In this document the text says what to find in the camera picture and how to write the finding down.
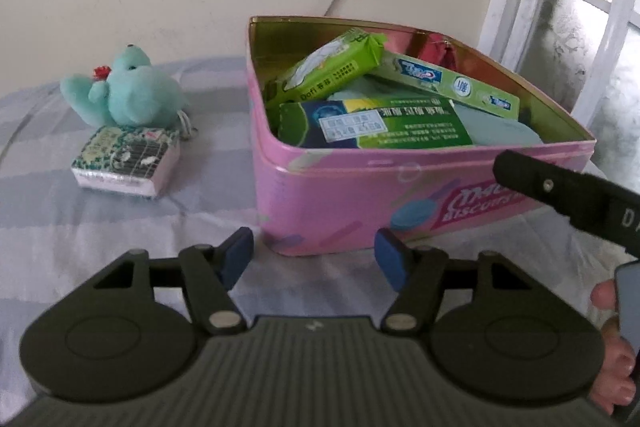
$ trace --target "metal screw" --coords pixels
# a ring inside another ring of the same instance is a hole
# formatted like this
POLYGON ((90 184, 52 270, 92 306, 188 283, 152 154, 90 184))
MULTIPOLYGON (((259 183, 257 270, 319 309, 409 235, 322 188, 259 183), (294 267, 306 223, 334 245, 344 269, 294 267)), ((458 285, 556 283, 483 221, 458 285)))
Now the metal screw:
POLYGON ((394 313, 385 319, 385 324, 390 330, 408 331, 413 330, 418 325, 418 321, 413 315, 409 315, 407 313, 394 313))
POLYGON ((220 330, 226 328, 235 328, 242 321, 242 317, 236 312, 221 311, 212 313, 209 322, 214 328, 220 330))

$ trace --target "green toothpaste box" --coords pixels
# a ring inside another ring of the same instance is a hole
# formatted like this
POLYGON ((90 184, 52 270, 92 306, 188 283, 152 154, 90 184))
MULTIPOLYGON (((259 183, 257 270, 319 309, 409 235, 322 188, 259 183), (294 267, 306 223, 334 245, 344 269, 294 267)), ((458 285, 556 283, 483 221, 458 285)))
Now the green toothpaste box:
POLYGON ((381 64, 370 74, 403 86, 436 92, 495 116, 518 119, 520 100, 517 96, 417 58, 385 51, 381 64))
POLYGON ((452 102, 437 94, 284 103, 278 138, 304 148, 434 149, 472 144, 452 102))

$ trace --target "label sticker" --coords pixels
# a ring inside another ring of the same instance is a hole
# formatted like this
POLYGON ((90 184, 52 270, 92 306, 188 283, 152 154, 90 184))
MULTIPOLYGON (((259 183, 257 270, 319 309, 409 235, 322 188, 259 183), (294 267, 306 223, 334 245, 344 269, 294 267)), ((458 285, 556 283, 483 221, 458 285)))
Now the label sticker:
POLYGON ((522 194, 498 185, 495 180, 467 185, 450 193, 431 230, 471 217, 482 216, 524 199, 522 194))
POLYGON ((511 103, 501 98, 498 98, 497 96, 494 96, 492 94, 489 95, 489 103, 495 105, 496 107, 501 107, 503 109, 506 109, 507 111, 511 110, 511 103))
POLYGON ((400 66, 400 73, 412 76, 428 84, 439 84, 442 81, 442 72, 433 70, 428 66, 409 62, 408 60, 398 60, 398 65, 400 66))
POLYGON ((464 76, 459 76, 453 82, 453 91, 458 96, 469 96, 471 94, 471 81, 464 76))
POLYGON ((388 132, 385 122, 376 110, 328 116, 320 118, 318 123, 328 143, 388 132))

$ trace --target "green product box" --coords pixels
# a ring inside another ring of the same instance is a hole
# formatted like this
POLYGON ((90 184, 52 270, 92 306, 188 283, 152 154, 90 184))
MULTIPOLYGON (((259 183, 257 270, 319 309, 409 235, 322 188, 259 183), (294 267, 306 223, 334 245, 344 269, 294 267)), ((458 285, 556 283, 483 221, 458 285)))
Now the green product box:
POLYGON ((447 98, 290 102, 278 138, 303 148, 434 149, 471 145, 447 98))
POLYGON ((517 96, 417 58, 385 51, 382 63, 370 74, 421 91, 436 92, 495 116, 518 119, 517 96))
POLYGON ((262 96, 270 125, 277 126, 281 103, 322 100, 378 66, 385 41, 384 34, 352 28, 266 84, 262 96))

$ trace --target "light blue cloth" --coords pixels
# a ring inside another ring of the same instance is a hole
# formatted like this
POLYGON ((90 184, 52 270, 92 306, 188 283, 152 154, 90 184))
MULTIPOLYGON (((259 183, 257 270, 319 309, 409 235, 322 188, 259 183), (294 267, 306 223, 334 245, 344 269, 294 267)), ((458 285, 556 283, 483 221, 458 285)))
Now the light blue cloth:
MULTIPOLYGON (((164 67, 181 78, 199 134, 183 143, 167 194, 156 201, 78 187, 69 167, 94 129, 57 85, 0 98, 0 424, 33 397, 18 360, 24 328, 129 248, 170 257, 249 226, 255 258, 231 292, 249 319, 356 314, 379 322, 396 294, 370 251, 288 259, 260 240, 244 64, 218 57, 164 67)), ((548 209, 429 244, 459 259, 500 251, 582 313, 593 285, 621 262, 608 256, 610 244, 548 209)), ((184 312, 180 290, 156 296, 184 312)), ((444 309, 465 299, 447 293, 444 309)))
MULTIPOLYGON (((350 82, 347 89, 336 92, 329 100, 349 100, 354 98, 420 98, 427 93, 396 86, 371 76, 361 76, 350 82)), ((484 111, 454 102, 454 110, 462 125, 469 133, 474 145, 539 145, 538 134, 523 123, 500 118, 484 111)))

